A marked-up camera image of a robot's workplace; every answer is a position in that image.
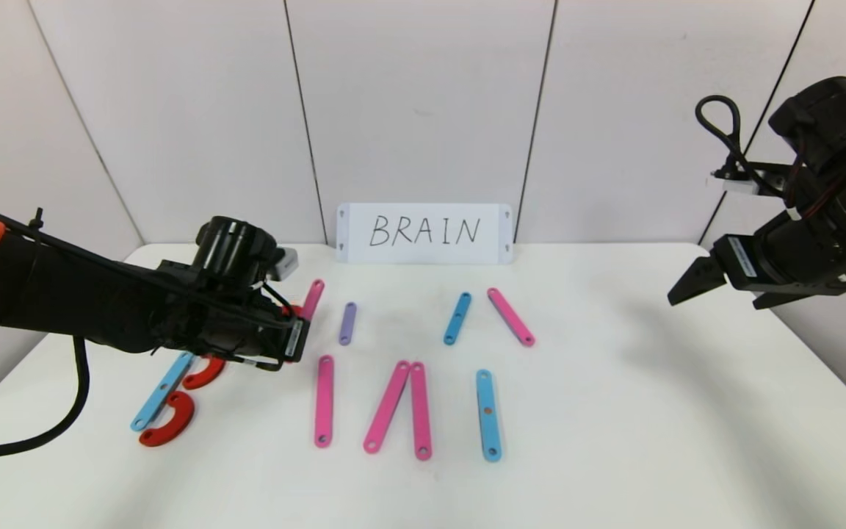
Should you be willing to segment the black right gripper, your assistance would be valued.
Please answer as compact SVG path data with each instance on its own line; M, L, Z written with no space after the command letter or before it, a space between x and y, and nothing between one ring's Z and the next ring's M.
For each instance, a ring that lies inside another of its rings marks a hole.
M667 294L671 306L726 285L758 292L756 309L772 309L811 297L846 294L839 255L812 231L809 221L779 213L752 234L726 234L712 255L695 259Z

